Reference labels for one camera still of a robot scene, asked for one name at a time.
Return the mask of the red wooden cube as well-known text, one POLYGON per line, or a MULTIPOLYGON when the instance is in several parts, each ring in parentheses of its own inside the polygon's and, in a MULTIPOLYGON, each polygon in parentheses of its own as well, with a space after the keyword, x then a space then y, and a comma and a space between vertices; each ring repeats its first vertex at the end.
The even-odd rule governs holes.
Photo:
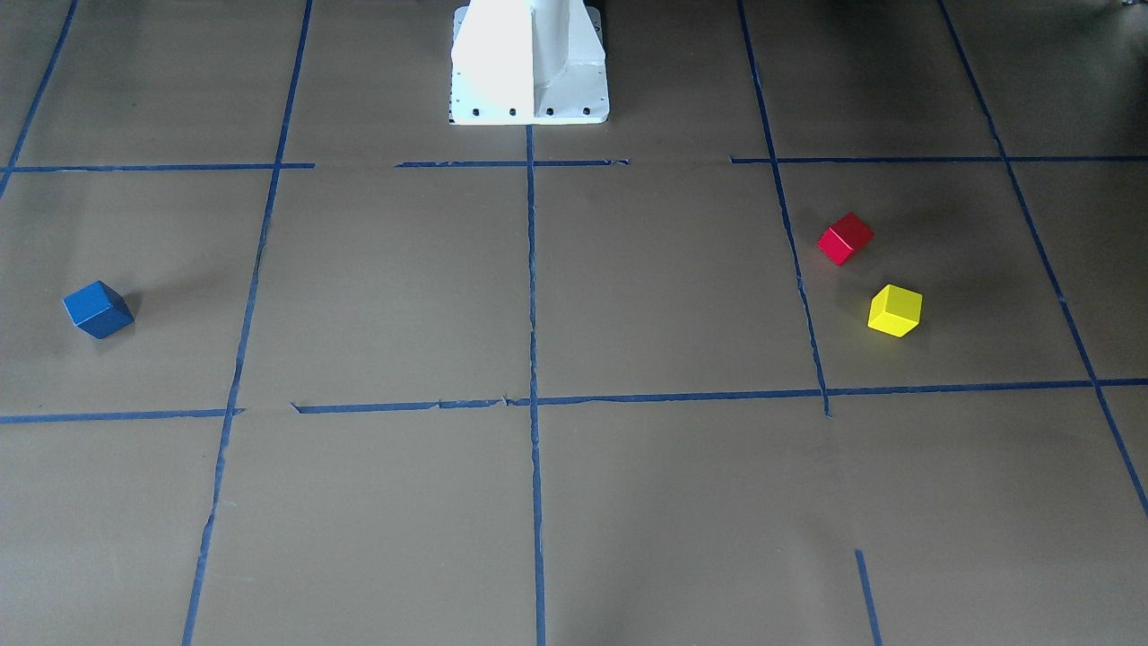
POLYGON ((817 249, 836 266, 844 266, 856 252, 872 241, 874 232, 868 224, 850 212, 828 226, 817 239, 817 249))

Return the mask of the yellow wooden cube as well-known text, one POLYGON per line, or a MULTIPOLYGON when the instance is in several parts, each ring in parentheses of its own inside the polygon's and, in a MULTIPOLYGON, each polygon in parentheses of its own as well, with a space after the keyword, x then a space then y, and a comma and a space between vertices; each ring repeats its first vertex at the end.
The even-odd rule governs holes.
POLYGON ((885 285, 870 302, 866 325, 890 336, 905 336, 918 326, 923 295, 898 285, 885 285))

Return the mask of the blue wooden cube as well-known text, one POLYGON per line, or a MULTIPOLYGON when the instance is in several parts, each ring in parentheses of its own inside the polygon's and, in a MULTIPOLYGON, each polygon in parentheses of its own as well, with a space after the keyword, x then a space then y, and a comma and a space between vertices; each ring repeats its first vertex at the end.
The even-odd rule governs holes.
POLYGON ((65 295, 62 305, 75 327, 98 340, 108 338, 135 322, 123 295, 102 281, 65 295))

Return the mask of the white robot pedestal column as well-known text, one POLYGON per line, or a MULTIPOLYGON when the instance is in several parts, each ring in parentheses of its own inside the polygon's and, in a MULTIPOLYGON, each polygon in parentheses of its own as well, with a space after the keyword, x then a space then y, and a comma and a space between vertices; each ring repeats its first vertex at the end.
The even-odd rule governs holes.
POLYGON ((471 1, 453 11, 448 122, 602 124, 611 103, 603 16, 585 1, 471 1))

